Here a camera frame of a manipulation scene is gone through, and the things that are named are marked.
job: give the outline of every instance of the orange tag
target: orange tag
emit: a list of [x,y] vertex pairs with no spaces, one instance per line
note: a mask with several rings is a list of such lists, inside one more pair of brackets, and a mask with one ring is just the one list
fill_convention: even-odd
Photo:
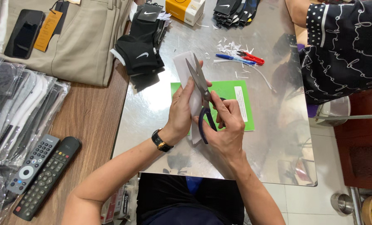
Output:
[[50,42],[51,36],[57,26],[59,19],[62,16],[62,12],[51,10],[48,14],[42,28],[40,28],[39,35],[37,36],[34,48],[45,52],[48,42]]

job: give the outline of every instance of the blue pen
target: blue pen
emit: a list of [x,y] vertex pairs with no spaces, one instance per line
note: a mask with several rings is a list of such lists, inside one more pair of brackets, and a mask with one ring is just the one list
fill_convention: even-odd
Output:
[[248,64],[248,65],[252,65],[252,66],[256,64],[253,61],[248,61],[248,60],[245,60],[245,59],[240,59],[240,58],[236,58],[236,57],[229,56],[229,55],[224,55],[224,54],[215,54],[215,56],[217,56],[219,58],[222,58],[222,59],[230,59],[230,60],[239,61],[239,62]]

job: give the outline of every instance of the black patterned clothing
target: black patterned clothing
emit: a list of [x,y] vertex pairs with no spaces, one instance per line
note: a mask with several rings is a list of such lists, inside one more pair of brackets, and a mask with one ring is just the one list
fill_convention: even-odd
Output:
[[372,0],[353,4],[311,4],[308,44],[300,51],[308,104],[372,88]]

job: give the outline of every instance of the stainless steel tabletop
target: stainless steel tabletop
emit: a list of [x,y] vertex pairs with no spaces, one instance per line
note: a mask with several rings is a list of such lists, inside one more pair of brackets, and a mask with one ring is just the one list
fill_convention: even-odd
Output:
[[[243,149],[262,182],[316,186],[317,177],[309,132],[308,115],[299,71],[298,51],[293,43],[294,27],[284,1],[262,0],[253,22],[244,28],[213,29],[214,0],[207,0],[204,13],[197,21],[204,26],[190,26],[177,18],[169,26],[160,55],[165,70],[158,75],[139,75],[130,79],[123,107],[113,157],[151,137],[168,119],[171,104],[171,82],[179,82],[172,58],[193,51],[204,60],[207,79],[244,79],[255,123],[246,131]],[[253,68],[237,62],[213,64],[216,45],[241,44],[241,49],[254,48],[252,54],[265,64],[256,68],[268,79],[275,91]],[[200,141],[193,146],[190,136],[170,152],[162,154],[143,170],[150,173],[232,179],[232,173],[210,146]]]

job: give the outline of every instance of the black leather watch strap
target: black leather watch strap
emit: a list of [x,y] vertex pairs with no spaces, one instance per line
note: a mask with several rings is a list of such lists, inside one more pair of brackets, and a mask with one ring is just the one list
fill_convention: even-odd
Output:
[[168,152],[173,148],[173,146],[167,145],[165,142],[161,140],[161,138],[158,135],[158,132],[161,131],[161,129],[158,129],[154,131],[153,135],[151,136],[151,140],[153,140],[154,144],[157,146],[158,150],[163,152]]

